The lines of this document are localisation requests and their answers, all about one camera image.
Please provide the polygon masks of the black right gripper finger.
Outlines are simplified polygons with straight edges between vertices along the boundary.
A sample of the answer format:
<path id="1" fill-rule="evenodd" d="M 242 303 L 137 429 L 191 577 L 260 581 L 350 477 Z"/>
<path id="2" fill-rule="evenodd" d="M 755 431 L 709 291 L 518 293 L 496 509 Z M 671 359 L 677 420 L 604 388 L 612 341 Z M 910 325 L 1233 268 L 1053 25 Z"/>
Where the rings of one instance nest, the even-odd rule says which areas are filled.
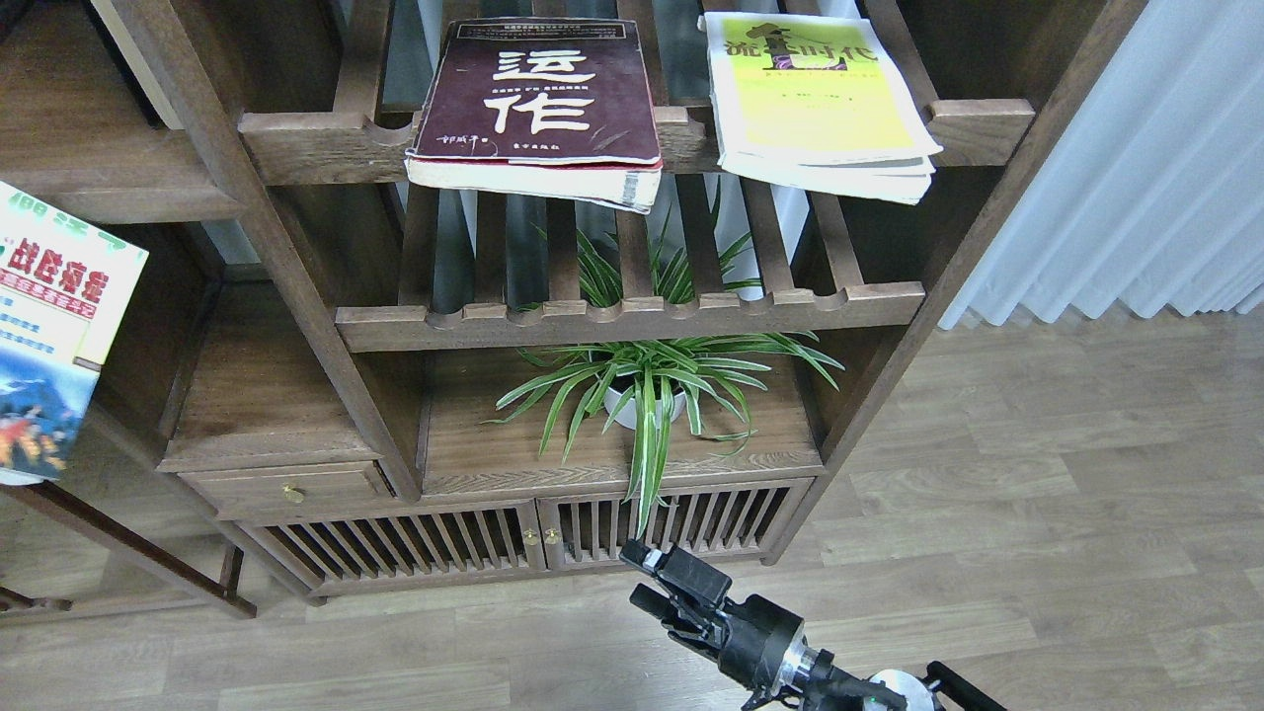
<path id="1" fill-rule="evenodd" d="M 719 609 L 731 590 L 731 576 L 680 547 L 664 552 L 633 539 L 622 547 L 619 558 L 659 581 L 670 593 L 685 595 L 691 603 L 705 609 Z"/>
<path id="2" fill-rule="evenodd" d="M 691 628 L 689 609 L 680 595 L 662 593 L 647 584 L 637 584 L 629 595 L 629 602 L 655 617 L 664 628 Z"/>

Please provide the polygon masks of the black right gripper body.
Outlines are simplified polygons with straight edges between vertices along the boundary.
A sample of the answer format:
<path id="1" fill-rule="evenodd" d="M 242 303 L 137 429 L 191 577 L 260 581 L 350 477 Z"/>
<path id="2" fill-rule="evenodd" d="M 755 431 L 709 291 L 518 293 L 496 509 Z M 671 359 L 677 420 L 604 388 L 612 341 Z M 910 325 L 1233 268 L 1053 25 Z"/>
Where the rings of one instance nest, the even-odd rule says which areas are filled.
<path id="1" fill-rule="evenodd" d="M 750 595 L 719 609 L 685 601 L 691 628 L 665 628 L 669 638 L 715 663 L 755 697 L 803 697 L 822 679 L 822 653 L 806 645 L 803 617 Z"/>

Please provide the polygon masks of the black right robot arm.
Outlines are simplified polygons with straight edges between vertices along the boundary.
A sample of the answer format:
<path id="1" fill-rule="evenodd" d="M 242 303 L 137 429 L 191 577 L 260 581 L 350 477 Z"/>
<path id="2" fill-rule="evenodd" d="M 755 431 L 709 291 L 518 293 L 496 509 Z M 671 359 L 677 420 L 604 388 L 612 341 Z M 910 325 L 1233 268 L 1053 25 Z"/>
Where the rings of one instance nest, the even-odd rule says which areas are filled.
<path id="1" fill-rule="evenodd" d="M 793 710 L 942 710 L 942 697 L 963 710 L 999 710 L 999 702 L 934 660 L 925 676 L 878 671 L 861 678 L 833 665 L 830 652 L 808 645 L 804 620 L 750 595 L 727 598 L 731 576 L 680 547 L 664 552 L 628 540 L 621 558 L 659 581 L 667 593 L 638 584 L 629 601 L 659 617 L 670 639 L 715 663 L 750 689 L 744 710 L 779 701 Z"/>

